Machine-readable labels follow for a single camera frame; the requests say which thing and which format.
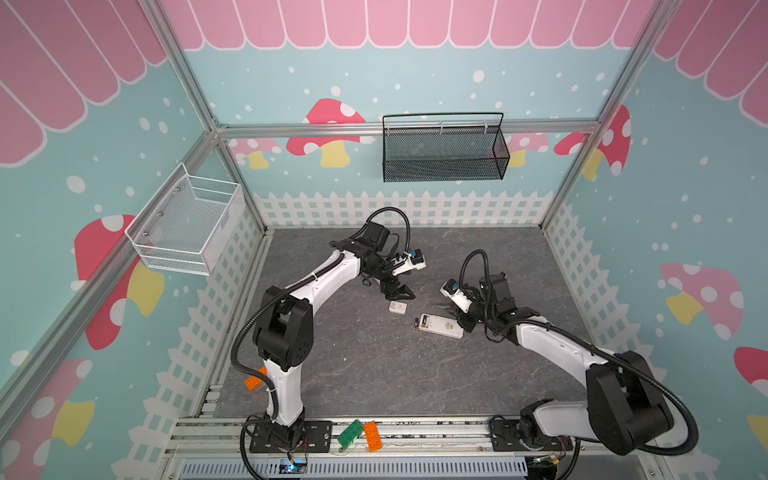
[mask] wire mesh basket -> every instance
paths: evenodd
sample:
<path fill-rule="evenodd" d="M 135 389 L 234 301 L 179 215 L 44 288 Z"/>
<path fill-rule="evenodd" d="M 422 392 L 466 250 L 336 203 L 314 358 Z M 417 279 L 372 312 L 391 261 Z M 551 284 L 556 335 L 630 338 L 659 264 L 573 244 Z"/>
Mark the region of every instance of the wire mesh basket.
<path fill-rule="evenodd" d="M 244 210 L 239 184 L 179 164 L 125 234 L 150 268 L 210 275 Z"/>
<path fill-rule="evenodd" d="M 504 178 L 503 119 L 497 112 L 384 115 L 384 181 Z"/>

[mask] ventilation grille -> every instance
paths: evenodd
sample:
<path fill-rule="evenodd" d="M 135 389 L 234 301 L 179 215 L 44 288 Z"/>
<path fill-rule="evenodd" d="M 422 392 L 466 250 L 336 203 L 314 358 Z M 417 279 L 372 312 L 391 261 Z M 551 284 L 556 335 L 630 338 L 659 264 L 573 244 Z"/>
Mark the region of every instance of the ventilation grille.
<path fill-rule="evenodd" d="M 528 474 L 523 457 L 312 458 L 305 475 L 278 473 L 282 458 L 255 462 L 257 473 L 270 478 L 508 478 Z M 179 480 L 250 479 L 239 458 L 188 459 Z"/>

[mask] green lego brick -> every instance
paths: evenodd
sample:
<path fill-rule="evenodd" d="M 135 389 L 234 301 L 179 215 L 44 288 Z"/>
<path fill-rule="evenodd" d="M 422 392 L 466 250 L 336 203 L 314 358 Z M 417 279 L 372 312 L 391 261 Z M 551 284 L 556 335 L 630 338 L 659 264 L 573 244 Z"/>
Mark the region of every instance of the green lego brick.
<path fill-rule="evenodd" d="M 352 425 L 348 426 L 339 435 L 339 443 L 341 444 L 341 451 L 347 450 L 347 448 L 362 434 L 362 423 L 359 420 L 352 422 Z"/>

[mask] black mounting plate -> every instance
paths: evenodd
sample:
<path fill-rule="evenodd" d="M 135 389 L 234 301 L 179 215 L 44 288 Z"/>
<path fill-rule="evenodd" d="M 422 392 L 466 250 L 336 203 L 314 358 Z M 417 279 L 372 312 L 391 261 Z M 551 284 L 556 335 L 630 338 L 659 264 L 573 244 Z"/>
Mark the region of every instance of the black mounting plate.
<path fill-rule="evenodd" d="M 493 444 L 494 452 L 559 452 L 561 450 L 560 441 L 555 437 L 550 437 L 551 448 L 543 447 L 541 449 L 530 449 L 521 440 L 520 432 L 518 431 L 517 419 L 493 419 L 491 420 L 491 444 Z M 573 450 L 573 444 L 568 437 L 560 437 L 565 445 L 565 451 L 569 452 Z"/>
<path fill-rule="evenodd" d="M 304 432 L 310 436 L 307 442 L 307 453 L 328 453 L 331 448 L 331 430 L 333 422 L 304 422 Z M 253 429 L 253 437 L 250 440 L 248 451 L 251 453 L 284 453 L 282 446 L 270 433 L 270 426 L 259 423 Z M 296 450 L 295 454 L 301 456 L 304 448 Z"/>

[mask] white remote control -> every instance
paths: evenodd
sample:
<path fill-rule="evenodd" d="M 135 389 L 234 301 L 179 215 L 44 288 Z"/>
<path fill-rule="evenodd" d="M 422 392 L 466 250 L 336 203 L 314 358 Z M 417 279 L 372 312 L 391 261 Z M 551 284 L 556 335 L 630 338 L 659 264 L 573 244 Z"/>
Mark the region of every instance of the white remote control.
<path fill-rule="evenodd" d="M 456 320 L 444 316 L 427 315 L 426 313 L 422 313 L 420 317 L 416 318 L 416 329 L 455 339 L 464 336 L 464 329 L 458 325 Z"/>

